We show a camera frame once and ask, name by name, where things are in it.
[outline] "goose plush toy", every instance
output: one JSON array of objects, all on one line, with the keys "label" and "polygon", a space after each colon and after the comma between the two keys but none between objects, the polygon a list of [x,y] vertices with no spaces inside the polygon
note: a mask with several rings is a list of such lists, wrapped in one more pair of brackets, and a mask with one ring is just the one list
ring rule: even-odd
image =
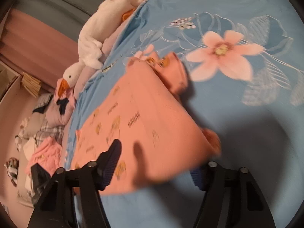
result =
[{"label": "goose plush toy", "polygon": [[79,61],[68,67],[57,86],[59,98],[73,88],[85,66],[99,70],[103,67],[102,45],[122,22],[122,15],[137,8],[143,0],[105,0],[83,26],[78,39]]}]

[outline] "metal screw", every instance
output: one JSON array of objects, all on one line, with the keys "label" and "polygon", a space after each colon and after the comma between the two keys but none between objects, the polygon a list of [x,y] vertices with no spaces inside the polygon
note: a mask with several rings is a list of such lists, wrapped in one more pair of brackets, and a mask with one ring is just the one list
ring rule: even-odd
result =
[{"label": "metal screw", "polygon": [[217,162],[209,161],[208,165],[209,165],[210,167],[215,168],[215,167],[217,167]]},{"label": "metal screw", "polygon": [[61,174],[64,173],[65,169],[63,167],[60,167],[56,170],[56,173]]},{"label": "metal screw", "polygon": [[242,173],[244,173],[244,174],[247,174],[247,173],[249,172],[249,170],[248,170],[247,168],[245,168],[245,167],[242,167],[242,168],[240,169],[240,171],[241,171]]},{"label": "metal screw", "polygon": [[88,163],[88,166],[89,166],[89,167],[94,167],[94,166],[96,166],[96,165],[97,165],[96,161],[90,161],[90,162]]}]

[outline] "wall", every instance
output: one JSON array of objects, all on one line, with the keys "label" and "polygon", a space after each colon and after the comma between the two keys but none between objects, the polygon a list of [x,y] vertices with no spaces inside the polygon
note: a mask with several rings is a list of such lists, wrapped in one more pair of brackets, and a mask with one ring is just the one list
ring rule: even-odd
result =
[{"label": "wall", "polygon": [[17,188],[11,183],[3,164],[10,157],[19,158],[14,137],[22,120],[31,115],[35,103],[36,99],[21,87],[0,121],[0,202],[8,207],[9,215],[18,228],[27,227],[33,209],[16,202]]}]

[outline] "flower center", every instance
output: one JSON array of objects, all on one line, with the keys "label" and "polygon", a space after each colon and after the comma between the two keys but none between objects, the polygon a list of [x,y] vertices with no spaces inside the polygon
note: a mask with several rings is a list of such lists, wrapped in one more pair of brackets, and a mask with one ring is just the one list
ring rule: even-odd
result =
[{"label": "flower center", "polygon": [[226,43],[220,43],[214,48],[214,54],[216,54],[217,56],[226,55],[229,51],[229,48],[229,45],[227,45]]}]

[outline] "mattress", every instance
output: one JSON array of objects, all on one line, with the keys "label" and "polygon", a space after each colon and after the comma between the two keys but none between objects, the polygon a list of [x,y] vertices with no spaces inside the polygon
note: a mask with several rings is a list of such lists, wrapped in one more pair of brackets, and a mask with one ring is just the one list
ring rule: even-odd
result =
[{"label": "mattress", "polygon": [[[229,41],[228,31],[242,34],[235,45],[251,45],[237,58],[226,58],[231,66],[211,61],[205,68],[204,54],[190,57],[197,49],[212,48],[210,42],[225,55],[232,45],[218,46],[222,38]],[[65,168],[73,158],[75,131],[124,74],[127,59],[153,45],[161,57],[174,51],[183,61],[192,81],[182,102],[199,126],[221,137],[222,155],[216,160],[226,168],[247,167],[276,227],[286,227],[304,199],[303,32],[288,0],[146,0],[118,38],[104,70],[80,95]],[[101,200],[113,228],[187,228],[193,226],[203,196],[185,172],[168,183]],[[81,222],[81,212],[77,216]]]}]

